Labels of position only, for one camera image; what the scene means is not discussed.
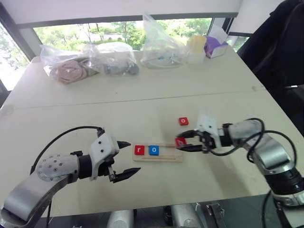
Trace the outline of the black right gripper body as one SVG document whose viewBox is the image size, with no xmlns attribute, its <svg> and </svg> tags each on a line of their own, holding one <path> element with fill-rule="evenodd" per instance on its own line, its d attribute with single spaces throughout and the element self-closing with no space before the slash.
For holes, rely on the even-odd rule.
<svg viewBox="0 0 304 228">
<path fill-rule="evenodd" d="M 214 154 L 214 139 L 211 137 L 211 134 L 207 131 L 200 131 L 198 129 L 195 129 L 194 131 L 199 137 L 199 141 L 202 143 L 202 145 L 197 146 L 195 152 Z"/>
</svg>

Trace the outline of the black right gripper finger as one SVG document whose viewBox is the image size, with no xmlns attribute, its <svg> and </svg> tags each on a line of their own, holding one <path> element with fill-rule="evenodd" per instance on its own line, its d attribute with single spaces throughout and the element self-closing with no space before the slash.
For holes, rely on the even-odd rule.
<svg viewBox="0 0 304 228">
<path fill-rule="evenodd" d="M 202 145 L 186 144 L 178 146 L 177 149 L 183 152 L 203 152 Z"/>
<path fill-rule="evenodd" d="M 179 133 L 176 135 L 176 138 L 194 138 L 194 137 L 201 137 L 202 134 L 199 130 L 193 129 L 193 130 L 187 130 L 182 133 Z"/>
</svg>

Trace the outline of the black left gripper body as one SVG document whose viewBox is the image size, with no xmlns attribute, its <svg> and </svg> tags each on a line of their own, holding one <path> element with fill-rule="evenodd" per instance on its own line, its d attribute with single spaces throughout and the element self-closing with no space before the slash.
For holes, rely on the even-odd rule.
<svg viewBox="0 0 304 228">
<path fill-rule="evenodd" d="M 114 155 L 109 155 L 98 168 L 98 176 L 108 176 L 110 182 L 118 182 L 116 171 L 112 168 Z"/>
</svg>

